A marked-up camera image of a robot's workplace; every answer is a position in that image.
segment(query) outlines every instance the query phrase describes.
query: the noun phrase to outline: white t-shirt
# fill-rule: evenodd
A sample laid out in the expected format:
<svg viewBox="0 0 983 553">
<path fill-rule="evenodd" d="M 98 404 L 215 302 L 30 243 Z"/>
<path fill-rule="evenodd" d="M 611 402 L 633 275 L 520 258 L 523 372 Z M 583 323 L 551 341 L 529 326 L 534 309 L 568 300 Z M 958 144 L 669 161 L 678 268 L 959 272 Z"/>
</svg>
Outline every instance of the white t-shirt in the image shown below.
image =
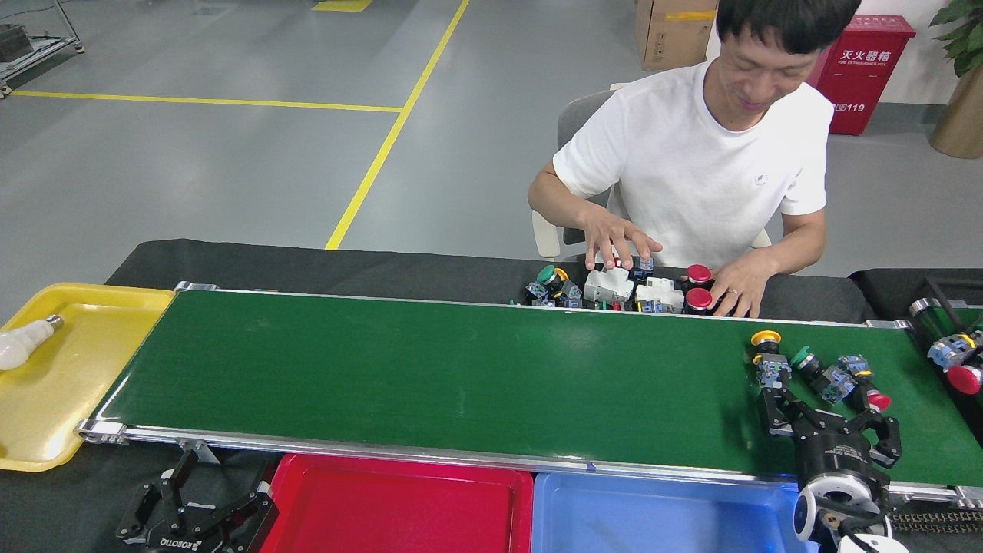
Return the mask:
<svg viewBox="0 0 983 553">
<path fill-rule="evenodd" d="M 753 128 L 729 131 L 703 99 L 709 66 L 616 91 L 553 157 L 581 198 L 620 181 L 607 209 L 663 244 L 655 260 L 667 267 L 719 267 L 747 251 L 776 209 L 806 215 L 826 205 L 833 105 L 803 84 Z"/>
</svg>

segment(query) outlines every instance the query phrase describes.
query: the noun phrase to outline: yellow floor line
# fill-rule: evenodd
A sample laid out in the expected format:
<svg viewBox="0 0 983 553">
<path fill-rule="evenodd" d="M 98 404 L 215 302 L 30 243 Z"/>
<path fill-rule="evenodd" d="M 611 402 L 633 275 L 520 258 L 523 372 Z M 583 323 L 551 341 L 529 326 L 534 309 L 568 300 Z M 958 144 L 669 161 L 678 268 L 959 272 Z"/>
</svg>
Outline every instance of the yellow floor line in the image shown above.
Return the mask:
<svg viewBox="0 0 983 553">
<path fill-rule="evenodd" d="M 325 0 L 318 2 L 314 12 L 361 12 L 372 4 L 372 0 Z"/>
<path fill-rule="evenodd" d="M 312 101 L 279 101 L 265 99 L 228 99 L 228 98 L 190 98 L 176 96 L 131 96 L 120 94 L 80 94 L 75 92 L 39 92 L 14 91 L 16 96 L 36 96 L 52 98 L 75 99 L 105 99 L 120 101 L 150 101 L 163 103 L 206 103 L 218 105 L 257 105 L 266 107 L 304 107 L 308 109 L 340 109 L 349 111 L 378 111 L 386 113 L 401 113 L 405 107 L 391 105 L 357 105 L 348 103 L 319 103 Z"/>
<path fill-rule="evenodd" d="M 410 97 L 406 100 L 406 104 L 403 105 L 402 110 L 400 110 L 399 116 L 396 117 L 396 122 L 392 124 L 389 134 L 385 137 L 385 141 L 382 142 L 382 146 L 378 149 L 376 159 L 373 160 L 372 165 L 369 167 L 369 172 L 366 173 L 365 178 L 362 179 L 362 184 L 360 184 L 358 190 L 355 191 L 355 196 L 352 197 L 352 201 L 349 202 L 348 208 L 345 210 L 344 215 L 342 215 L 341 220 L 338 221 L 338 225 L 334 227 L 334 232 L 331 233 L 331 237 L 324 246 L 325 250 L 336 250 L 338 249 L 338 246 L 341 245 L 341 241 L 345 238 L 345 234 L 348 232 L 348 228 L 352 224 L 352 220 L 355 219 L 355 215 L 362 207 L 362 203 L 369 194 L 369 190 L 372 188 L 373 183 L 376 182 L 378 172 L 380 169 L 382 169 L 382 164 L 385 163 L 385 159 L 389 156 L 389 151 L 392 150 L 392 145 L 396 142 L 396 139 L 399 137 L 399 133 L 403 130 L 403 125 L 406 124 L 406 120 L 409 119 L 410 112 L 413 111 L 413 106 L 417 104 L 417 99 L 420 97 L 420 93 L 427 85 L 427 80 L 430 79 L 431 73 L 434 72 L 436 62 L 440 59 L 440 55 L 443 54 L 444 48 L 447 47 L 447 42 L 450 41 L 450 36 L 454 34 L 454 30 L 457 29 L 457 24 L 461 21 L 461 16 L 464 15 L 464 10 L 467 9 L 469 2 L 470 0 L 461 0 L 460 6 L 457 7 L 457 13 L 455 13 L 453 19 L 450 20 L 447 30 L 443 32 L 443 37 L 440 39 L 440 43 L 437 44 L 434 54 L 431 55 L 430 61 L 427 62 L 427 67 L 420 75 L 420 79 L 417 80 L 417 84 L 413 87 L 413 91 L 410 92 Z"/>
</svg>

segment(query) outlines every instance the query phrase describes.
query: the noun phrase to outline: gray chair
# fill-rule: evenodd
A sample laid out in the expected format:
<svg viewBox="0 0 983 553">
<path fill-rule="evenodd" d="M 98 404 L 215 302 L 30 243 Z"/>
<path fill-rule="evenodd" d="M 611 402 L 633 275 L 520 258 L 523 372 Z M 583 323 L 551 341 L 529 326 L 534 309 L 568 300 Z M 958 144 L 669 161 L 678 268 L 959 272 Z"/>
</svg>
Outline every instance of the gray chair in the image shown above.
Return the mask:
<svg viewBox="0 0 983 553">
<path fill-rule="evenodd" d="M 609 91 L 596 92 L 573 100 L 563 108 L 559 114 L 559 119 L 556 121 L 556 148 L 558 150 L 570 142 L 573 135 L 584 126 L 591 115 L 594 115 L 594 112 L 614 94 L 616 88 L 619 86 L 612 85 Z M 600 206 L 606 206 L 609 193 L 610 190 L 605 191 L 589 198 L 589 200 Z M 533 237 L 536 239 L 536 249 L 539 251 L 540 257 L 551 261 L 559 257 L 560 243 L 557 227 L 535 211 L 533 211 Z M 564 227 L 562 238 L 563 243 L 567 245 L 579 244 L 586 240 L 584 231 L 579 228 Z M 772 240 L 765 229 L 762 229 L 754 242 L 751 243 L 752 248 L 764 248 L 771 245 Z"/>
</svg>

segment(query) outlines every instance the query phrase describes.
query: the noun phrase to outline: chain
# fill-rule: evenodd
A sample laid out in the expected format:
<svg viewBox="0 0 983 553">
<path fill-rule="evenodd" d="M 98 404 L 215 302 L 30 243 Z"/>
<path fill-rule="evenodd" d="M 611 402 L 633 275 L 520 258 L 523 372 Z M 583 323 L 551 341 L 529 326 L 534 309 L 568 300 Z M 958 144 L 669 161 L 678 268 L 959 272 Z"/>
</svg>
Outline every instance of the chain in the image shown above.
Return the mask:
<svg viewBox="0 0 983 553">
<path fill-rule="evenodd" d="M 911 513 L 888 516 L 891 528 L 900 532 L 970 533 L 983 531 L 983 513 Z"/>
</svg>

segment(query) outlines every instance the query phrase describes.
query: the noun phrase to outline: black hair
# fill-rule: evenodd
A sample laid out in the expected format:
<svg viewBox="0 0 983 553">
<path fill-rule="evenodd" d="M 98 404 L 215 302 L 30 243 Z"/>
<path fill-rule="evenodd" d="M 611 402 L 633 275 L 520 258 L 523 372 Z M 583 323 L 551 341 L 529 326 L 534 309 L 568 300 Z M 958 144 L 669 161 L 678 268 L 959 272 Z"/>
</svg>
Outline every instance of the black hair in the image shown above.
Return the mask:
<svg viewBox="0 0 983 553">
<path fill-rule="evenodd" d="M 833 44 L 850 23 L 860 0 L 721 0 L 717 35 L 739 36 L 745 28 L 762 41 L 768 29 L 790 54 L 811 54 Z"/>
</svg>

